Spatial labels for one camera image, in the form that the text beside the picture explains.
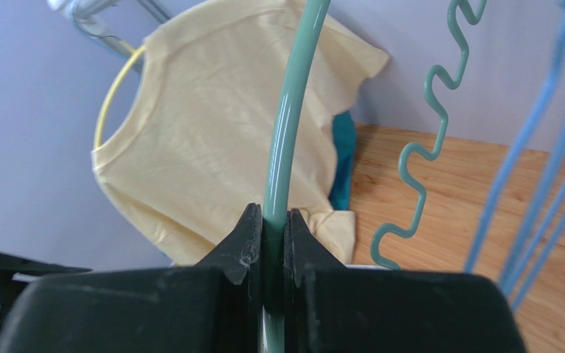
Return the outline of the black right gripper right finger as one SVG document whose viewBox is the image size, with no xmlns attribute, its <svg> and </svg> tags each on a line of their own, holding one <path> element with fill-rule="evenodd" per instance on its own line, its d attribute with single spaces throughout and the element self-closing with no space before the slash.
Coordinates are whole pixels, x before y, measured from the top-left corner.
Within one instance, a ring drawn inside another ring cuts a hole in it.
<svg viewBox="0 0 565 353">
<path fill-rule="evenodd" d="M 514 316 L 488 278 L 350 268 L 298 210 L 284 230 L 286 352 L 525 352 Z"/>
</svg>

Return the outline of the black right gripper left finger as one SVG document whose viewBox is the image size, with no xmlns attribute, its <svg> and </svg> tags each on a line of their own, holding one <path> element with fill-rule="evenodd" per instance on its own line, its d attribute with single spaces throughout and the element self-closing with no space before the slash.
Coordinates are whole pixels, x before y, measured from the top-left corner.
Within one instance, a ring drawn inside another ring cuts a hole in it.
<svg viewBox="0 0 565 353">
<path fill-rule="evenodd" d="M 0 352 L 260 352 L 262 212 L 248 205 L 196 265 L 36 279 Z"/>
</svg>

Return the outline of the green plastic hanger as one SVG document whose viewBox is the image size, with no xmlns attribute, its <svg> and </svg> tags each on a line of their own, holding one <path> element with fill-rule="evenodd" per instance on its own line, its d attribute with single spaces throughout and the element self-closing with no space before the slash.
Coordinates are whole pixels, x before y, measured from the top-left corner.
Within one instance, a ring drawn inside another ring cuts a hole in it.
<svg viewBox="0 0 565 353">
<path fill-rule="evenodd" d="M 261 241 L 261 259 L 264 265 L 265 285 L 265 334 L 269 352 L 285 350 L 285 316 L 280 309 L 283 302 L 283 230 L 288 209 L 291 170 L 294 157 L 297 130 L 310 68 L 318 44 L 321 29 L 326 18 L 329 1 L 307 1 L 299 28 L 291 50 L 282 85 L 277 117 L 271 139 L 269 169 L 264 196 L 264 228 Z M 424 98 L 427 104 L 438 114 L 439 128 L 432 149 L 426 149 L 420 143 L 408 143 L 401 151 L 398 173 L 401 180 L 417 192 L 416 208 L 411 225 L 404 229 L 396 224 L 385 223 L 374 232 L 370 254 L 373 261 L 386 268 L 396 269 L 398 265 L 380 254 L 380 242 L 387 234 L 400 238 L 413 237 L 419 227 L 427 199 L 425 186 L 415 179 L 408 170 L 408 160 L 412 154 L 418 154 L 427 161 L 434 161 L 440 155 L 449 116 L 444 106 L 433 91 L 433 80 L 439 78 L 446 88 L 455 90 L 461 85 L 466 64 L 469 59 L 469 44 L 457 20 L 462 13 L 468 24 L 480 22 L 486 2 L 480 1 L 477 8 L 470 1 L 451 1 L 447 10 L 449 31 L 461 51 L 457 71 L 450 75 L 445 67 L 433 65 L 424 81 Z"/>
</svg>

